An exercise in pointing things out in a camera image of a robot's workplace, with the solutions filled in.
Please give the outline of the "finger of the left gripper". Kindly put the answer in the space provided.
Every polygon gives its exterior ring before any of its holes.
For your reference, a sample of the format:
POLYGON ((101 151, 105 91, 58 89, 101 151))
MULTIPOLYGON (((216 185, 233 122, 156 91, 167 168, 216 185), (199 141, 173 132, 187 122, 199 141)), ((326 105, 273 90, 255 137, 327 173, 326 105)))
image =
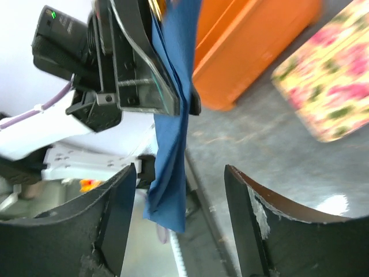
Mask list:
POLYGON ((201 99, 195 86, 189 89, 188 112, 189 115, 199 116, 202 111, 201 99))

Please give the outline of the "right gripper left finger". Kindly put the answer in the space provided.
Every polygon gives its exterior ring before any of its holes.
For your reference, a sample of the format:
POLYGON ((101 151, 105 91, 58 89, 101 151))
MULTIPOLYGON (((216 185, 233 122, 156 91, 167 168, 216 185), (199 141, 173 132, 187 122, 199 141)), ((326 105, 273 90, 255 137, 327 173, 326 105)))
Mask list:
POLYGON ((120 276, 135 197, 131 164, 35 218, 1 223, 1 276, 120 276))

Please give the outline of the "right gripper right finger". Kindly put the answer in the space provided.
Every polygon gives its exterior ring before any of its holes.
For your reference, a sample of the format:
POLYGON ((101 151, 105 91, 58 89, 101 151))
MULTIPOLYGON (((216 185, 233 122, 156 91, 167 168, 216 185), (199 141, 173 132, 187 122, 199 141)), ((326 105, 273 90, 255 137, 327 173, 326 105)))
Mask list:
POLYGON ((368 217, 306 207, 230 165, 224 183, 243 276, 368 275, 368 217))

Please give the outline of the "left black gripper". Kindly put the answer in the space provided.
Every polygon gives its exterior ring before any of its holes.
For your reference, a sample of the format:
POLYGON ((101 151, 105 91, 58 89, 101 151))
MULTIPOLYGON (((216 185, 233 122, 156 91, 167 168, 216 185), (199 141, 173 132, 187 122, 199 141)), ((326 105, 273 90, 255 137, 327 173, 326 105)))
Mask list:
POLYGON ((178 93, 152 44, 148 1, 93 1, 85 51, 86 72, 74 75, 74 95, 67 115, 96 133, 117 126, 122 120, 120 109, 179 115, 178 93))

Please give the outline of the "dark blue paper napkin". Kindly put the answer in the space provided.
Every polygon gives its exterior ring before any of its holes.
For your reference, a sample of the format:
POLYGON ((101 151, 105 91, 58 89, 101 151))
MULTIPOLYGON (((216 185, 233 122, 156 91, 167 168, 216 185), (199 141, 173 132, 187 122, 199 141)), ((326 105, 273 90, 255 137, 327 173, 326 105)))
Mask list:
POLYGON ((154 116, 156 178, 150 185, 144 217, 177 233, 184 232, 186 225, 185 149, 201 3, 169 3, 163 22, 152 21, 153 46, 179 95, 180 114, 154 116))

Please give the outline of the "gold knife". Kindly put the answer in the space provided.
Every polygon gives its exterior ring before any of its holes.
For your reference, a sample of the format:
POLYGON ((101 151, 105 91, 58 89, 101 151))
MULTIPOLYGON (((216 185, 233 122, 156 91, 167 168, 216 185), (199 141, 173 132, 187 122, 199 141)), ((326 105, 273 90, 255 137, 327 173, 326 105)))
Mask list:
POLYGON ((172 0, 149 0, 149 6, 153 12, 153 14, 158 18, 161 19, 167 11, 167 6, 169 4, 174 3, 175 1, 172 0))

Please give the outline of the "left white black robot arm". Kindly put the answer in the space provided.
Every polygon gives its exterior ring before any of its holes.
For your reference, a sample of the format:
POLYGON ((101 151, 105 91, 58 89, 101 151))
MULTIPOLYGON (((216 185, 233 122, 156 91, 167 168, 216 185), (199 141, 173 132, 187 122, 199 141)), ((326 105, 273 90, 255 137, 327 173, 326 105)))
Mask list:
POLYGON ((75 178, 107 180, 134 163, 145 184, 181 183, 188 117, 201 102, 192 82, 200 1, 94 1, 86 23, 42 8, 33 64, 67 82, 42 80, 49 101, 1 115, 1 177, 12 185, 75 178), (155 156, 120 158, 57 147, 120 125, 123 113, 154 116, 155 156))

